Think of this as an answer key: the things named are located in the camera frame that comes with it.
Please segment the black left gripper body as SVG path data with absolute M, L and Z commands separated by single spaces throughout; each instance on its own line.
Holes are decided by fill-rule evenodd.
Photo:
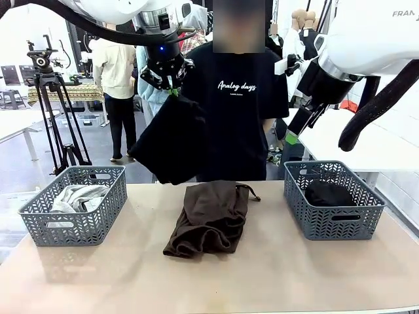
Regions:
M 169 35 L 144 35 L 143 37 L 147 41 L 145 47 L 147 63 L 144 67 L 148 67 L 160 78 L 172 76 L 175 67 L 180 67 L 184 60 L 177 32 Z

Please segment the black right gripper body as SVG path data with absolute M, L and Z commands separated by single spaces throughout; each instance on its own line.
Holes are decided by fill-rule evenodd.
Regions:
M 297 90 L 310 98 L 311 107 L 339 104 L 355 84 L 348 75 L 335 78 L 318 64 L 317 60 L 308 62 L 308 67 L 302 74 Z

